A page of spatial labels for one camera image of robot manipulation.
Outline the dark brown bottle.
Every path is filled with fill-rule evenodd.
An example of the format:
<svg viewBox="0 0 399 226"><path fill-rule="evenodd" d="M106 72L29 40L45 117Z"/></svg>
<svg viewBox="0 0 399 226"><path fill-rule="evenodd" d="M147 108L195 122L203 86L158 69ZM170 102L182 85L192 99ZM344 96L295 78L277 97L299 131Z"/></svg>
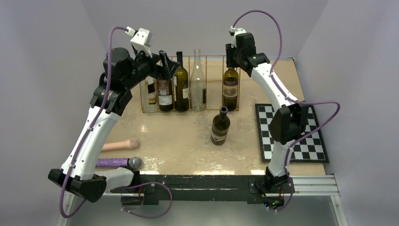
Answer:
<svg viewBox="0 0 399 226"><path fill-rule="evenodd" d="M183 53L176 52L177 61L180 67L177 69L173 77L174 94L175 94L175 110L185 112L189 110L189 79L188 72L184 68Z"/></svg>

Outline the green wine bottle silver neck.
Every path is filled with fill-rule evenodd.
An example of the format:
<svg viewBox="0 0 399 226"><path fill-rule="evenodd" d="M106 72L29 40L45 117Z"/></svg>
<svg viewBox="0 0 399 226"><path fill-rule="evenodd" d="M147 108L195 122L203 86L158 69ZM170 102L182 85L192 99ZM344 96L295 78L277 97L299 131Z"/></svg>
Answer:
<svg viewBox="0 0 399 226"><path fill-rule="evenodd" d="M159 109L162 112L172 111L174 107L172 97L172 81L166 79L162 73L159 73L159 78L157 79L157 88Z"/></svg>

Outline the green bottle silver foil neck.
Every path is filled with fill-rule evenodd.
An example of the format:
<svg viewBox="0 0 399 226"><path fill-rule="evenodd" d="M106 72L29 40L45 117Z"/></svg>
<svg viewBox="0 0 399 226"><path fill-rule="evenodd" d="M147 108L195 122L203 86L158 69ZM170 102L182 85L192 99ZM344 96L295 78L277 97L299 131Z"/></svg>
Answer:
<svg viewBox="0 0 399 226"><path fill-rule="evenodd" d="M238 104L239 74L234 68L228 68L223 74L222 103L229 111L234 111Z"/></svg>

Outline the clear liquor bottle black cap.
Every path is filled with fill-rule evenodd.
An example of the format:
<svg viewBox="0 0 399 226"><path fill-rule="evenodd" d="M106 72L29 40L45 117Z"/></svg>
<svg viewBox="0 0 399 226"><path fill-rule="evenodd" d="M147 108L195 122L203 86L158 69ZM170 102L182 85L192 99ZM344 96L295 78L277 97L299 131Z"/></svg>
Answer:
<svg viewBox="0 0 399 226"><path fill-rule="evenodd" d="M153 113L158 110L155 79L147 77L140 83L142 109L145 113Z"/></svg>

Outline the clear glass bottle front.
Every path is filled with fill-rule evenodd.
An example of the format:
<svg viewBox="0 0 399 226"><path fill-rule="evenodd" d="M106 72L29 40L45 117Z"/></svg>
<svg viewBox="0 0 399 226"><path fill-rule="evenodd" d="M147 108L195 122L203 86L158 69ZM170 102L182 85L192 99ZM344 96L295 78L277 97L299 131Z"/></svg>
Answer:
<svg viewBox="0 0 399 226"><path fill-rule="evenodd" d="M194 64L191 74L191 107L194 111L203 111L207 104L206 78L201 67L201 54L199 49L194 50Z"/></svg>

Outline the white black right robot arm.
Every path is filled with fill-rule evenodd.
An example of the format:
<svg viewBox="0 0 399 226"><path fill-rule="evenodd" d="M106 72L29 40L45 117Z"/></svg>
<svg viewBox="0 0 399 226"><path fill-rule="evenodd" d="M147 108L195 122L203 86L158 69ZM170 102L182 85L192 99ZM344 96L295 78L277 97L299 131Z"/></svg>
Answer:
<svg viewBox="0 0 399 226"><path fill-rule="evenodd" d="M251 33L239 28L231 31L230 35L233 40L226 44L227 66L245 71L262 88L274 109L274 117L268 125L273 139L272 157L260 190L277 193L288 183L288 165L294 142L305 131L309 107L295 97L290 98L268 57L257 53Z"/></svg>

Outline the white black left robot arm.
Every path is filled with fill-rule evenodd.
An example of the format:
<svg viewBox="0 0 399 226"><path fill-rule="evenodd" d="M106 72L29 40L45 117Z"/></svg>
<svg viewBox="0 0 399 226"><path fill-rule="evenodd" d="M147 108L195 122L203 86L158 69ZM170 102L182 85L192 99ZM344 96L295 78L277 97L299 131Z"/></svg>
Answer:
<svg viewBox="0 0 399 226"><path fill-rule="evenodd" d="M171 79L180 64L165 51L147 56L143 51L131 57L125 48L114 48L103 62L102 81L95 89L84 128L67 160L52 169L48 178L61 188L86 201L98 201L104 192L123 187L128 192L140 188L138 170L130 166L110 171L95 169L109 133L132 98L131 89L147 77Z"/></svg>

